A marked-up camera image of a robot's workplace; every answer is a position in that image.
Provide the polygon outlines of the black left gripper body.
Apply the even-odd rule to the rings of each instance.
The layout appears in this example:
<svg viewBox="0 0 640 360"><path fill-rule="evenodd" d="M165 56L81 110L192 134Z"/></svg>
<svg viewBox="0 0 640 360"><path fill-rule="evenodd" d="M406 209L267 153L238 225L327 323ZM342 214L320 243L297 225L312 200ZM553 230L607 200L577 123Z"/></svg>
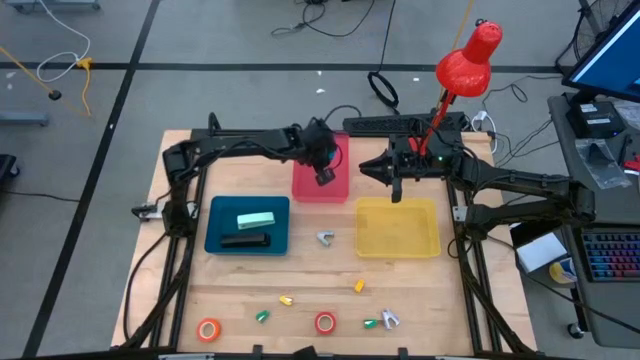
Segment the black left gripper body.
<svg viewBox="0 0 640 360"><path fill-rule="evenodd" d="M334 170L328 162L328 153L338 150L334 133L322 119L312 118L301 131L300 138L304 147L299 163L315 171L315 180L319 186L325 186L335 179Z"/></svg>

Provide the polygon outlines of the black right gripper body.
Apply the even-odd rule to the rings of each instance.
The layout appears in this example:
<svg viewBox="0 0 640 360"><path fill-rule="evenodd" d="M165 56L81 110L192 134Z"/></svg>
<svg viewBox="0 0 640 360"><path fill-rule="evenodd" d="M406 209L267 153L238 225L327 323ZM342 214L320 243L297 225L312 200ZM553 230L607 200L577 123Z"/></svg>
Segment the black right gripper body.
<svg viewBox="0 0 640 360"><path fill-rule="evenodd" d="M436 176L436 172L428 164L427 158L411 148L408 137L391 135L387 154L391 158L391 201L393 203L399 203L402 200L403 179L414 179L418 182L422 178Z"/></svg>

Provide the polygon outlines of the mint green stapler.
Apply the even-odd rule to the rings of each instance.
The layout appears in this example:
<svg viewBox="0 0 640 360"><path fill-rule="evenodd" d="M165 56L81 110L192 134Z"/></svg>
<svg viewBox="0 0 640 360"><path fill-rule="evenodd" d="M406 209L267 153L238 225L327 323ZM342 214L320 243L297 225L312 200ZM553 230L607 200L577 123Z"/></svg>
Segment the mint green stapler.
<svg viewBox="0 0 640 360"><path fill-rule="evenodd" d="M275 215L272 212L260 212L241 214L236 217L239 230L264 227L276 223Z"/></svg>

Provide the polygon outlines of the black stapler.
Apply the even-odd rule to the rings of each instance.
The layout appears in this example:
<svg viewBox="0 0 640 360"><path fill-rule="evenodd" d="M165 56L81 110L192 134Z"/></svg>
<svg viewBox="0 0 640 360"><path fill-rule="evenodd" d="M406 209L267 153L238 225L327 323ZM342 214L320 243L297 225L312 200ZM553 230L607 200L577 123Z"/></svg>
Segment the black stapler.
<svg viewBox="0 0 640 360"><path fill-rule="evenodd" d="M221 237L222 248L263 248L271 245L270 235L267 233L235 233Z"/></svg>

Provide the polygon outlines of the red tape roll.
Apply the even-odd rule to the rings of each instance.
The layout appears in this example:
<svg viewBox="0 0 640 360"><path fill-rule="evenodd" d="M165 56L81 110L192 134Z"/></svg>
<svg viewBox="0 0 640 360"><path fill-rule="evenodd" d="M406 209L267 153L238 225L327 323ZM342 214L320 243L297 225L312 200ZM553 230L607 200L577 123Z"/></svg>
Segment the red tape roll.
<svg viewBox="0 0 640 360"><path fill-rule="evenodd" d="M331 335L336 325L336 317L331 312L319 312L315 317L314 326L320 335Z"/></svg>

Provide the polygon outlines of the orange tape roll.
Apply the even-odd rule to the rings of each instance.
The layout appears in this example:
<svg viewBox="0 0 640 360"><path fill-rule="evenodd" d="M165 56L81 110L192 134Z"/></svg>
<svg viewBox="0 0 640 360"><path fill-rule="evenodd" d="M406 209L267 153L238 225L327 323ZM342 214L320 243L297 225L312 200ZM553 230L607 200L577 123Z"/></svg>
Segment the orange tape roll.
<svg viewBox="0 0 640 360"><path fill-rule="evenodd" d="M197 326L197 337L203 343L215 341L221 334L221 324L215 318L204 318Z"/></svg>

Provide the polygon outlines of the pink plastic tray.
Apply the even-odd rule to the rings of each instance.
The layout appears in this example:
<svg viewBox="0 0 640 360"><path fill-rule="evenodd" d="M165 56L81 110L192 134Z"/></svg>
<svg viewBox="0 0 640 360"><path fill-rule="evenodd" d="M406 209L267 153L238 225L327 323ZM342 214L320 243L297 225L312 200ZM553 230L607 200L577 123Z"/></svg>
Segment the pink plastic tray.
<svg viewBox="0 0 640 360"><path fill-rule="evenodd" d="M292 195L298 202L306 203L344 203L349 197L350 164L349 136L339 132L335 136L339 147L330 167L335 179L325 186L316 182L316 173L311 167L295 163L293 165Z"/></svg>

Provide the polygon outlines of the red desk lamp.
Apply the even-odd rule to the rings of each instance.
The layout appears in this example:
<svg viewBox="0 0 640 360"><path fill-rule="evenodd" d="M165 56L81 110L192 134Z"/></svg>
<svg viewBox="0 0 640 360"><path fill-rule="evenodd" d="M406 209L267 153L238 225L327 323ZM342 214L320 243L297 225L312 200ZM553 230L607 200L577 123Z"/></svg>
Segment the red desk lamp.
<svg viewBox="0 0 640 360"><path fill-rule="evenodd" d="M490 21L476 24L463 48L447 54L436 66L436 77L444 88L444 99L440 101L436 115L426 133L418 140L410 137L409 150L412 155L425 159L439 156L438 150L429 146L433 136L439 135L439 126L456 97L479 97L488 88L491 79L490 58L503 38L500 25Z"/></svg>

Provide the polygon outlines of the yellow and blue roll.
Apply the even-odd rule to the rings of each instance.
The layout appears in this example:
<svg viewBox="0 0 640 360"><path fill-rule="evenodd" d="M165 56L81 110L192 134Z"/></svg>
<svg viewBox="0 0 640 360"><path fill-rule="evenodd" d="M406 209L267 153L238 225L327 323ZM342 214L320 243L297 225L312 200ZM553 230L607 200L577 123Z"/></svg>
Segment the yellow and blue roll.
<svg viewBox="0 0 640 360"><path fill-rule="evenodd" d="M559 284L571 284L577 281L577 274L571 257L553 262L549 268L550 277Z"/></svg>

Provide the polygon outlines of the black box with labels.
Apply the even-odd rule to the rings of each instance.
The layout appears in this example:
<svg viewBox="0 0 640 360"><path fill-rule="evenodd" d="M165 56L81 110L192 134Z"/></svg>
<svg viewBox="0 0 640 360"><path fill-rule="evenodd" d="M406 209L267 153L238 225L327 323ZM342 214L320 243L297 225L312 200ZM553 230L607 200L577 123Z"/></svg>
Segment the black box with labels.
<svg viewBox="0 0 640 360"><path fill-rule="evenodd" d="M566 114L577 138L612 138L626 125L612 102L573 104Z"/></svg>

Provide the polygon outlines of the clear plastic bag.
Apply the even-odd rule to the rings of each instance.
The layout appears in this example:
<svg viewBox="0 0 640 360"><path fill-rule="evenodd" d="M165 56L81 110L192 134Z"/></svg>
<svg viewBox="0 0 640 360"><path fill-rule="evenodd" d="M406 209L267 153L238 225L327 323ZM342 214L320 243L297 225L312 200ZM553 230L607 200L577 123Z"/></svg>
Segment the clear plastic bag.
<svg viewBox="0 0 640 360"><path fill-rule="evenodd" d="M629 187L631 181L614 159L604 139L576 139L575 147L584 166L602 190Z"/></svg>

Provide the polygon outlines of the grey side desk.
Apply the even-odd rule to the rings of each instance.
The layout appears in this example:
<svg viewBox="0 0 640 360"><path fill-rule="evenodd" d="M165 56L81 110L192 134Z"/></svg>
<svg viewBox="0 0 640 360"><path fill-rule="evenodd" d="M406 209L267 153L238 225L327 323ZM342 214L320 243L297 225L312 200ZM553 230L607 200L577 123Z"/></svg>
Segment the grey side desk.
<svg viewBox="0 0 640 360"><path fill-rule="evenodd" d="M634 179L628 187L606 190L599 188L575 147L576 137L566 118L566 113L570 110L567 98L551 96L547 99L547 104L570 176L595 193L597 215L592 225L606 230L625 226L640 228L638 181ZM564 228L562 234L566 236L570 253L575 257L580 300L595 310L640 329L640 281L591 282L588 279L587 268L579 256L579 231ZM640 334L589 311L585 313L585 318L587 331L591 333L596 344L603 347L640 349Z"/></svg>

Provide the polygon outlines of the grey floor beam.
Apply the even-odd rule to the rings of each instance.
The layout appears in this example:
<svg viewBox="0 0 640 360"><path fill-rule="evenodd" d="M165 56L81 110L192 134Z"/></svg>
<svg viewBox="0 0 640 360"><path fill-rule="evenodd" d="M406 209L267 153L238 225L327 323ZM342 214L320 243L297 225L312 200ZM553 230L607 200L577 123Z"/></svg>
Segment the grey floor beam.
<svg viewBox="0 0 640 360"><path fill-rule="evenodd" d="M48 126L49 118L45 113L0 111L0 125L38 125Z"/></svg>

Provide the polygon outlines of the grey cart base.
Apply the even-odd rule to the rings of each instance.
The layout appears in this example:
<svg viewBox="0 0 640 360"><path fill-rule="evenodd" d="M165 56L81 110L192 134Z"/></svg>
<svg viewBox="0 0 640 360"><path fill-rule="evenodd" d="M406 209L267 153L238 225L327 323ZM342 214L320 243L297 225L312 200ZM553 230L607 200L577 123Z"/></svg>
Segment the grey cart base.
<svg viewBox="0 0 640 360"><path fill-rule="evenodd" d="M44 11L58 8L91 8L99 11L102 6L99 0L0 0L0 3L12 7L21 14L30 14L36 11Z"/></svg>

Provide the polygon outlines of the black floor object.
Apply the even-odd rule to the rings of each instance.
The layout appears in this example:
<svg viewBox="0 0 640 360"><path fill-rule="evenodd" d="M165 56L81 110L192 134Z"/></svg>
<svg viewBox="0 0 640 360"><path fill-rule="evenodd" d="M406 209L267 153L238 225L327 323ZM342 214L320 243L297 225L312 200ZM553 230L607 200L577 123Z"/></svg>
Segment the black floor object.
<svg viewBox="0 0 640 360"><path fill-rule="evenodd" d="M0 154L0 188L20 174L16 161L17 158L13 155Z"/></svg>

